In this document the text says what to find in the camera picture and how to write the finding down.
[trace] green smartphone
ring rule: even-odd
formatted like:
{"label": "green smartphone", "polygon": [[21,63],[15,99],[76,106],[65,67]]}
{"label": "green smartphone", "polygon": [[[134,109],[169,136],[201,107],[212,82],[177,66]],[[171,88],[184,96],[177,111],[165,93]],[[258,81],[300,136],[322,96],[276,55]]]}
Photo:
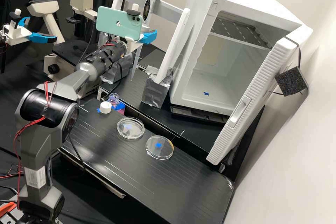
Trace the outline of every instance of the green smartphone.
{"label": "green smartphone", "polygon": [[96,29],[120,37],[140,39],[142,16],[134,10],[121,11],[100,6],[98,8]]}

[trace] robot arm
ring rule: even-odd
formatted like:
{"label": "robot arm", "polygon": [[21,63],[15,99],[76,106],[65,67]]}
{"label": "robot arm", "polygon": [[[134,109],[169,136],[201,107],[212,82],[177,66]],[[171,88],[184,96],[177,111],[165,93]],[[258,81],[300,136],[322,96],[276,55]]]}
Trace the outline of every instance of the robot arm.
{"label": "robot arm", "polygon": [[18,203],[24,213],[22,222],[44,223],[42,220],[58,223],[57,217],[63,207],[64,197],[52,185],[51,154],[66,141],[76,123],[79,90],[108,71],[126,51],[124,42],[114,42],[114,45],[91,53],[76,66],[74,73],[57,84],[49,83],[48,91],[51,93],[54,89],[50,107],[47,106],[43,84],[37,90],[28,91],[21,99],[15,112],[19,129],[33,120],[45,117],[21,134],[21,161],[26,179]]}

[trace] label sticker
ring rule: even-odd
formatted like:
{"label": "label sticker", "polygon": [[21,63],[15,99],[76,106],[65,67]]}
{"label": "label sticker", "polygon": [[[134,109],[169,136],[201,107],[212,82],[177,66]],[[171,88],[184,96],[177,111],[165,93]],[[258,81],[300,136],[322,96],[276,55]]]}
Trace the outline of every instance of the label sticker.
{"label": "label sticker", "polygon": [[32,170],[29,168],[24,168],[24,175],[26,177],[26,182],[28,186],[40,189],[46,184],[46,171],[44,166],[39,170]]}

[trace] glass petri dish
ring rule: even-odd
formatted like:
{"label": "glass petri dish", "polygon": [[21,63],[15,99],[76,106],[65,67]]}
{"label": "glass petri dish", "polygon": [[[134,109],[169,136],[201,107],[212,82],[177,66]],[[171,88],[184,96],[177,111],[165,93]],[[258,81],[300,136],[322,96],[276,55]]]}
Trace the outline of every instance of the glass petri dish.
{"label": "glass petri dish", "polygon": [[173,155],[174,145],[169,139],[154,135],[147,140],[146,151],[153,158],[165,160]]}
{"label": "glass petri dish", "polygon": [[117,130],[120,135],[127,139],[136,139],[144,134],[145,126],[137,118],[124,117],[117,123]]}

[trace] black cable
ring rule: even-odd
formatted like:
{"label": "black cable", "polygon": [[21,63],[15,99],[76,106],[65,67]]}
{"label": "black cable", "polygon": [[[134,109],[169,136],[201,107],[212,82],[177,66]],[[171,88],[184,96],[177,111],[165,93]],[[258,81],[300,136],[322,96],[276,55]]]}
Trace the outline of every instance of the black cable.
{"label": "black cable", "polygon": [[85,171],[86,171],[86,170],[85,170],[85,164],[84,164],[84,161],[83,161],[83,159],[81,158],[80,154],[78,153],[76,147],[74,146],[74,143],[72,142],[72,139],[71,139],[71,137],[70,137],[70,134],[69,134],[69,140],[70,140],[70,143],[71,143],[73,149],[75,150],[75,152],[76,152],[76,154],[77,154],[77,156],[78,156],[78,158],[79,158],[79,160],[80,160],[80,162],[81,162],[81,164],[82,164],[82,166],[83,166],[83,174],[84,174]]}
{"label": "black cable", "polygon": [[267,92],[275,93],[275,94],[277,94],[277,95],[284,95],[284,94],[281,94],[281,93],[277,93],[277,92],[273,92],[273,91],[268,91],[268,90],[267,90]]}
{"label": "black cable", "polygon": [[300,45],[297,42],[295,42],[294,40],[292,40],[292,39],[290,39],[290,38],[288,38],[286,36],[285,36],[285,38],[288,39],[290,42],[292,42],[292,43],[294,43],[294,44],[297,45],[297,47],[299,49],[299,63],[298,63],[297,67],[300,68],[300,65],[301,65],[301,49],[300,49]]}
{"label": "black cable", "polygon": [[7,189],[11,190],[14,194],[18,194],[18,192],[13,187],[8,187],[8,186],[5,186],[5,185],[3,185],[3,186],[0,185],[0,187],[7,188]]}
{"label": "black cable", "polygon": [[106,97],[107,98],[109,98],[109,96],[110,96],[110,94],[112,94],[113,93],[113,91],[117,88],[117,87],[119,87],[119,85],[120,85],[120,83],[121,83],[121,80],[122,80],[122,78],[123,78],[123,68],[121,67],[121,65],[120,65],[120,63],[117,63],[118,64],[118,66],[120,67],[120,80],[119,80],[119,82],[118,82],[118,84],[114,87],[114,88],[112,88],[112,90],[107,94],[107,95],[105,95],[101,100],[103,100],[103,101],[105,101],[106,100]]}
{"label": "black cable", "polygon": [[0,172],[0,174],[1,175],[19,175],[19,173],[6,173],[6,172],[4,172],[4,173]]}
{"label": "black cable", "polygon": [[92,40],[92,36],[93,36],[93,32],[94,32],[94,30],[95,30],[95,26],[93,25],[93,26],[92,26],[92,32],[91,32],[91,36],[90,36],[90,39],[89,39],[88,45],[87,45],[87,47],[85,48],[85,50],[84,50],[84,52],[83,52],[83,54],[82,54],[81,58],[80,58],[80,59],[79,59],[79,61],[77,62],[77,64],[78,64],[79,62],[81,62],[81,61],[82,61],[82,59],[83,59],[83,57],[84,57],[84,55],[85,55],[86,51],[88,50],[88,48],[89,48],[89,45],[91,44],[91,40]]}
{"label": "black cable", "polygon": [[15,201],[15,200],[0,200],[0,203],[10,203],[10,202],[14,202],[14,203],[16,203],[17,201]]}

